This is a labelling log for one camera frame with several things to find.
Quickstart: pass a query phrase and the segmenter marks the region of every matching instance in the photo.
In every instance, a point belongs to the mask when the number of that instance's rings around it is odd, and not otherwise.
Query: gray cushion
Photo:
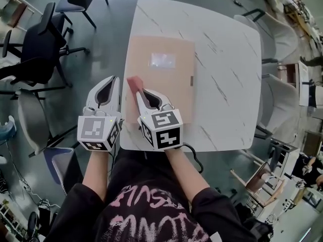
[[[39,154],[47,146],[49,139],[48,122],[44,109],[36,96],[28,90],[20,90],[18,116],[24,135]]]
[[[82,11],[85,11],[85,8],[79,5],[71,4],[68,2],[68,0],[60,0],[55,9],[55,12],[57,13]]]

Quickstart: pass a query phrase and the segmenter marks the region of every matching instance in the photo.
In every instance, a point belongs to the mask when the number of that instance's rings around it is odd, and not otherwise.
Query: hand
[[[310,165],[305,165],[303,168],[302,168],[302,171],[303,171],[303,175],[306,175],[307,173],[310,173],[312,171],[313,167],[310,166]]]

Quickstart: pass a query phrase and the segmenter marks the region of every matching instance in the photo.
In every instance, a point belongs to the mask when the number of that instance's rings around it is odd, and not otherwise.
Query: desk
[[[170,0],[138,0],[130,37],[140,35],[183,38],[195,43],[193,121],[184,125],[184,142],[196,151],[249,148],[260,100],[259,33],[201,7]],[[124,79],[123,118],[126,89],[129,86]],[[123,122],[121,147],[151,151],[138,127]]]
[[[299,95],[299,105],[308,106],[309,85],[303,82],[309,82],[308,68],[301,61],[297,64],[288,64],[279,66],[279,70],[287,71],[287,82],[294,85]]]

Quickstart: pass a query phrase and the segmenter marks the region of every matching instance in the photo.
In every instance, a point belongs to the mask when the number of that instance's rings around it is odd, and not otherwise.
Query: white chair
[[[260,34],[259,28],[258,28],[257,24],[254,22],[254,20],[251,20],[243,15],[235,15],[233,17],[233,19],[235,19],[238,22],[243,23],[244,25],[249,26],[252,29],[255,29]],[[262,40],[261,35],[260,35],[260,45],[261,45],[261,58],[263,58],[264,57],[264,46],[263,46],[263,40]]]
[[[29,157],[39,154],[46,147],[54,147],[68,133],[77,128],[73,126],[62,134],[53,137],[44,109],[39,101],[38,93],[21,89],[16,92],[18,97],[18,116],[21,128],[29,145],[34,149]]]
[[[293,116],[298,102],[298,93],[294,86],[282,82],[273,75],[262,75],[257,124],[274,133]]]
[[[246,18],[248,15],[252,15],[254,13],[259,13],[258,16],[256,16],[253,21]],[[255,24],[255,22],[258,19],[262,19],[263,22],[268,26],[270,32],[273,35],[275,46],[276,46],[276,53],[274,58],[265,58],[262,60],[263,64],[267,63],[278,63],[282,62],[286,57],[288,57],[290,54],[292,54],[297,46],[298,46],[298,38],[297,34],[294,31],[292,27],[289,25],[282,23],[278,20],[276,20],[274,17],[272,17],[270,14],[264,12],[261,9],[255,9],[248,13],[245,13],[243,15],[235,15],[234,19],[259,31],[258,26]]]

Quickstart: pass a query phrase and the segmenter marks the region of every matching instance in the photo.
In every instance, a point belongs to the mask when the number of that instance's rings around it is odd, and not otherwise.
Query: person
[[[303,179],[306,187],[317,185],[320,188],[323,186],[323,175],[319,169],[323,169],[323,164],[318,159],[315,157],[309,158],[305,154],[300,153],[292,175]]]
[[[120,149],[109,185],[107,163],[107,152],[92,152],[45,242],[256,241],[181,149]]]
[[[313,59],[307,61],[302,56],[300,57],[300,61],[308,67],[318,67],[323,66],[323,55],[314,57]]]

